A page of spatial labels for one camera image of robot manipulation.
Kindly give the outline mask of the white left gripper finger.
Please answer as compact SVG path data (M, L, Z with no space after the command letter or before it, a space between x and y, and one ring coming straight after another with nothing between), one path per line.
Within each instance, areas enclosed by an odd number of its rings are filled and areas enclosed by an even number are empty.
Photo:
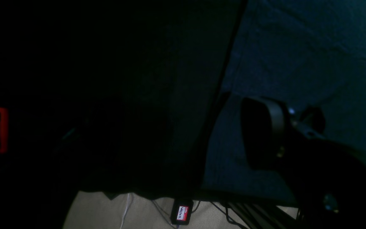
M326 137L320 108L243 98L240 125L250 167L283 178L311 229L366 229L366 152Z

